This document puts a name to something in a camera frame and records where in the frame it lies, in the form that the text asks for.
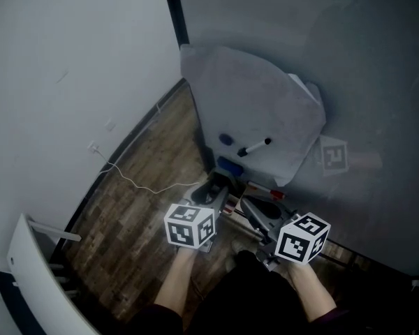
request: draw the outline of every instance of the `power cord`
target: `power cord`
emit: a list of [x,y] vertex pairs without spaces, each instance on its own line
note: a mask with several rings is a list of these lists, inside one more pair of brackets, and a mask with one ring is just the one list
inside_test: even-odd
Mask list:
[[91,148],[91,150],[94,152],[94,153],[98,153],[100,156],[101,156],[101,158],[103,158],[104,159],[104,161],[107,163],[107,164],[109,164],[109,165],[111,165],[112,167],[109,169],[109,170],[105,170],[105,171],[102,171],[102,172],[100,172],[98,175],[101,175],[101,174],[105,174],[106,172],[109,172],[109,171],[111,171],[111,169],[112,168],[116,168],[117,170],[118,170],[118,172],[119,172],[119,174],[121,175],[121,177],[123,178],[123,179],[125,179],[125,180],[127,180],[127,181],[130,181],[136,188],[143,188],[143,189],[145,189],[145,190],[148,190],[148,191],[150,191],[151,193],[153,193],[154,195],[158,195],[159,193],[162,193],[163,191],[166,191],[166,190],[168,190],[168,189],[170,189],[170,188],[172,188],[172,187],[174,187],[174,186],[193,186],[193,185],[198,185],[198,184],[200,184],[200,182],[194,182],[194,183],[192,183],[192,184],[181,184],[181,183],[176,183],[176,184],[173,184],[173,185],[171,185],[171,186],[168,186],[168,187],[166,187],[166,188],[164,188],[164,189],[162,189],[162,190],[160,190],[160,191],[153,191],[153,190],[151,190],[150,188],[148,188],[148,187],[144,187],[144,186],[139,186],[139,185],[137,185],[133,180],[131,180],[131,179],[129,179],[128,177],[125,177],[124,175],[123,175],[123,173],[121,172],[121,170],[119,169],[119,167],[117,167],[115,164],[113,164],[113,163],[111,163],[109,160],[107,160],[107,158],[98,150],[98,147],[95,147],[95,146],[93,146],[92,148]]

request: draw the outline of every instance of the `person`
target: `person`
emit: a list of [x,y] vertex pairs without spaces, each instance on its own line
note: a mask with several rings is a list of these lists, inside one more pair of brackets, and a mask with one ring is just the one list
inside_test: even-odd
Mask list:
[[[355,334],[348,311],[337,308],[310,265],[288,262],[295,289],[256,256],[237,249],[236,266],[197,308],[187,334]],[[183,334],[184,312],[197,250],[179,248],[151,306],[137,313],[126,334]]]

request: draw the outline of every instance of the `wooden floor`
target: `wooden floor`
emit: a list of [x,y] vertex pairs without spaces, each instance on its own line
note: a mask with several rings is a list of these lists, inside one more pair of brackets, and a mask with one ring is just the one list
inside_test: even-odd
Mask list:
[[[184,85],[120,159],[123,174],[155,191],[176,182],[203,180],[206,174],[193,141],[196,126],[189,88]],[[88,202],[73,228],[82,241],[66,244],[63,252],[79,280],[81,295],[75,302],[101,332],[128,322],[155,298],[175,254],[175,247],[166,241],[163,217],[185,190],[178,186],[154,195],[136,189],[111,170]],[[251,247],[257,242],[234,222],[221,218],[214,248],[196,260],[185,326],[202,297],[226,273],[233,239]],[[331,243],[323,252],[338,263],[357,262],[352,252]],[[323,258],[313,267],[338,298],[337,286],[345,268]],[[367,261],[362,259],[361,267],[368,267]]]

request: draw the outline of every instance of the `black pants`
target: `black pants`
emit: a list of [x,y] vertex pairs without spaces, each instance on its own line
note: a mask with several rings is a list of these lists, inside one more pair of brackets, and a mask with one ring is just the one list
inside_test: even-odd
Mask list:
[[239,252],[235,260],[236,268],[198,307],[188,334],[300,333],[307,321],[288,281],[251,252]]

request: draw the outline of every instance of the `white table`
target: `white table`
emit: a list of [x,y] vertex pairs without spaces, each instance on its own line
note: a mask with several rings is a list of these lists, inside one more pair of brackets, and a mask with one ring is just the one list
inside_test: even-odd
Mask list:
[[47,335],[99,335],[79,312],[52,273],[33,231],[80,241],[77,234],[62,232],[21,215],[8,252],[8,264],[16,283]]

